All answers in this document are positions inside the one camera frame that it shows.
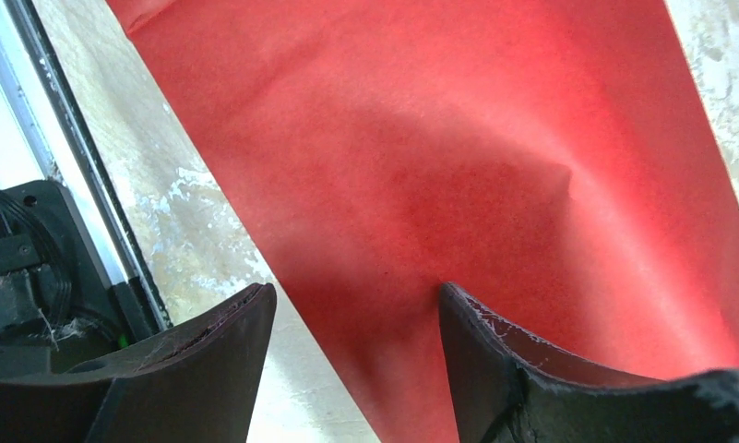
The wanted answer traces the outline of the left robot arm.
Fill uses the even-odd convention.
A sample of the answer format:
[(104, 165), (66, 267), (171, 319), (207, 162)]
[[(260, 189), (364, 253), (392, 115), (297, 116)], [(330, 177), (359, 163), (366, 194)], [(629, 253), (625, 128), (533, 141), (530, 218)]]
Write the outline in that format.
[[(277, 297), (167, 330), (111, 285), (66, 189), (0, 190), (0, 442), (243, 442)], [(739, 442), (739, 370), (661, 382), (593, 363), (453, 283), (440, 333), (463, 442)]]

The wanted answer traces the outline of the red paper bag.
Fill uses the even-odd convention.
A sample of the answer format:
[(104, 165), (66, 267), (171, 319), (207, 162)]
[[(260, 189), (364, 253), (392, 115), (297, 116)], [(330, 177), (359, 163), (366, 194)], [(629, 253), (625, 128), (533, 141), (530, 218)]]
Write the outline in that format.
[(739, 206), (662, 1), (113, 1), (384, 442), (454, 442), (436, 293), (739, 367)]

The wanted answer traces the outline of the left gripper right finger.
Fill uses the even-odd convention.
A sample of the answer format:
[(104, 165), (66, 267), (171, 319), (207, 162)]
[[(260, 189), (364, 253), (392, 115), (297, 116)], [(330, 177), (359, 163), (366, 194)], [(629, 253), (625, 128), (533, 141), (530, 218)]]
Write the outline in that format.
[(661, 381), (600, 365), (454, 283), (439, 328), (463, 442), (739, 442), (739, 370)]

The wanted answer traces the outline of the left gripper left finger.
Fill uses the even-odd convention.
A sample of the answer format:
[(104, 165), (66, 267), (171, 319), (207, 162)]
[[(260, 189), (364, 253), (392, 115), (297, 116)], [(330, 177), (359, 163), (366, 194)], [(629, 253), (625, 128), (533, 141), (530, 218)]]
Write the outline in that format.
[(0, 379), (0, 442), (243, 442), (276, 307), (254, 283), (62, 374)]

